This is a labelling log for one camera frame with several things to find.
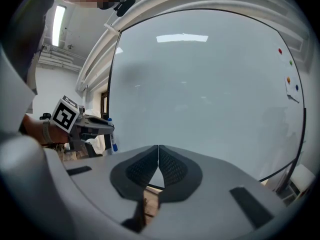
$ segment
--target person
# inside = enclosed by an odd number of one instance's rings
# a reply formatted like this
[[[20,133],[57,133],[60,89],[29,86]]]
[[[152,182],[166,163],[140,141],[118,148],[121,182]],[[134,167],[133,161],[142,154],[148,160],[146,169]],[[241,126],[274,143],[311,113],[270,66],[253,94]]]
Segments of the person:
[[[41,53],[46,14],[55,0],[24,0],[7,28],[2,40],[3,49],[19,76],[37,94],[35,70]],[[120,0],[63,0],[87,8],[106,10]],[[43,120],[34,120],[27,114],[22,120],[19,131],[36,139],[41,145],[48,144],[43,135]],[[50,124],[50,142],[67,143],[68,134]]]

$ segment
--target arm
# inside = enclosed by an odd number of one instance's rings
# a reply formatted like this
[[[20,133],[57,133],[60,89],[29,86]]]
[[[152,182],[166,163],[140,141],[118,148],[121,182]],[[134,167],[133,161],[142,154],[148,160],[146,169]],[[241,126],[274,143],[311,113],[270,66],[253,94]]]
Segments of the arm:
[[[43,121],[34,120],[28,115],[25,115],[22,120],[22,124],[27,134],[36,139],[41,145],[47,144],[42,134],[43,123]],[[55,125],[50,125],[49,134],[54,143],[68,142],[68,134]]]

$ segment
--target whiteboard frame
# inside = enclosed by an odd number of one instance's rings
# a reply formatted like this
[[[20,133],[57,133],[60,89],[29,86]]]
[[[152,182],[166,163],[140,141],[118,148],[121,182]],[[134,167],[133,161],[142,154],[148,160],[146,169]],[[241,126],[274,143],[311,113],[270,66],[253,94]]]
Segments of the whiteboard frame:
[[[158,14],[158,15],[155,15],[155,16],[152,16],[152,17],[149,17],[149,18],[146,18],[146,19],[143,19],[137,23],[134,23],[132,24],[131,26],[128,26],[124,29],[121,29],[119,32],[119,37],[116,41],[116,45],[115,45],[115,50],[114,50],[114,53],[113,53],[113,57],[112,57],[112,61],[111,61],[111,67],[110,67],[110,71],[109,71],[109,78],[108,78],[108,87],[107,87],[107,100],[109,101],[110,100],[110,86],[111,86],[111,78],[112,78],[112,71],[113,71],[113,66],[114,66],[114,59],[115,59],[115,56],[116,56],[116,50],[118,48],[118,45],[119,45],[119,41],[120,41],[120,38],[122,36],[122,33],[132,27],[134,27],[135,25],[138,25],[142,22],[145,22],[147,20],[150,20],[150,19],[153,19],[155,17],[159,17],[159,16],[162,16],[162,15],[166,15],[166,14],[172,14],[172,13],[176,13],[176,12],[184,12],[184,11],[196,11],[196,10],[206,10],[206,11],[220,11],[220,12],[226,12],[226,13],[231,13],[231,14],[236,14],[236,15],[240,15],[240,16],[243,16],[243,17],[247,17],[249,19],[252,19],[254,21],[257,21],[259,23],[262,23],[266,26],[268,26],[269,28],[275,30],[278,35],[281,37],[281,39],[283,40],[286,48],[288,49],[293,61],[294,61],[294,64],[296,65],[296,62],[295,62],[295,58],[293,57],[287,43],[285,42],[285,40],[283,39],[283,37],[281,36],[281,34],[279,33],[279,31],[277,29],[275,29],[274,27],[256,19],[256,18],[253,18],[253,17],[250,17],[248,15],[245,15],[245,14],[241,14],[241,13],[238,13],[238,12],[234,12],[234,11],[229,11],[229,10],[223,10],[223,9],[212,9],[212,8],[194,8],[194,9],[182,9],[182,10],[174,10],[174,11],[169,11],[169,12],[165,12],[165,13],[161,13],[161,14]],[[300,81],[300,86],[301,86],[301,93],[302,93],[302,107],[303,107],[303,125],[302,125],[302,133],[301,133],[301,139],[300,139],[300,144],[299,144],[299,148],[298,148],[298,152],[297,152],[297,155],[295,156],[295,158],[289,162],[287,165],[285,165],[284,167],[282,167],[281,169],[277,170],[276,172],[270,174],[269,176],[267,177],[264,177],[262,179],[260,179],[259,181],[260,182],[263,182],[265,180],[268,180],[269,178],[277,175],[278,173],[282,172],[283,170],[285,170],[286,168],[288,168],[290,165],[291,165],[291,168],[287,174],[287,176],[285,177],[284,181],[281,183],[281,186],[278,188],[279,190],[283,189],[283,187],[286,185],[286,183],[289,181],[290,179],[290,176],[292,175],[296,165],[297,165],[297,162],[298,162],[298,159],[299,159],[299,156],[300,156],[300,153],[301,153],[301,149],[302,149],[302,145],[303,145],[303,141],[304,141],[304,137],[305,137],[305,130],[306,130],[306,107],[305,107],[305,97],[304,97],[304,90],[303,90],[303,85],[302,85],[302,82],[301,82],[301,78],[300,78],[300,74],[299,74],[299,70],[296,68],[296,71],[297,71],[297,74],[298,74],[298,77],[299,77],[299,81]],[[107,103],[107,110],[106,110],[106,116],[107,118],[109,118],[109,102]],[[111,148],[111,146],[109,146],[110,143],[107,145],[107,143],[105,144],[105,148],[106,149],[109,149]],[[157,189],[163,189],[163,187],[159,187],[159,186],[154,186],[154,185],[150,185],[151,187],[153,188],[157,188]]]

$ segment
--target blue marker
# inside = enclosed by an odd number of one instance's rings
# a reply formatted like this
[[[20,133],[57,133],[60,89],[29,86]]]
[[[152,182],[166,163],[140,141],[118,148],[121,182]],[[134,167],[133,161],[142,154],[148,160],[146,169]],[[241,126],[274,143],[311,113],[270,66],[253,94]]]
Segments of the blue marker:
[[[112,123],[112,119],[111,118],[108,118],[108,124],[110,126],[114,126],[114,124]],[[117,152],[118,151],[118,147],[117,147],[117,144],[116,144],[116,141],[115,141],[115,138],[114,138],[114,134],[111,133],[110,137],[111,137],[111,143],[112,143],[113,151]]]

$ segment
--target ceiling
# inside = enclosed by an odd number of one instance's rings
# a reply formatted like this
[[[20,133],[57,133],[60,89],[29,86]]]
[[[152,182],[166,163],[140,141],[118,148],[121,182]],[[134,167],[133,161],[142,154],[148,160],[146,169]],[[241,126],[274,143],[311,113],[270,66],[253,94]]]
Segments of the ceiling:
[[[66,7],[63,17],[60,44],[59,47],[77,54],[81,57],[87,58],[94,45],[97,43],[101,35],[106,31],[104,24],[112,15],[114,10],[101,10],[98,8],[82,8],[73,4],[65,3],[61,0],[56,0],[53,7],[46,15],[46,25],[48,27],[44,40],[45,43],[51,44],[52,26],[55,17],[57,5]],[[109,24],[117,19],[116,13],[109,20]]]

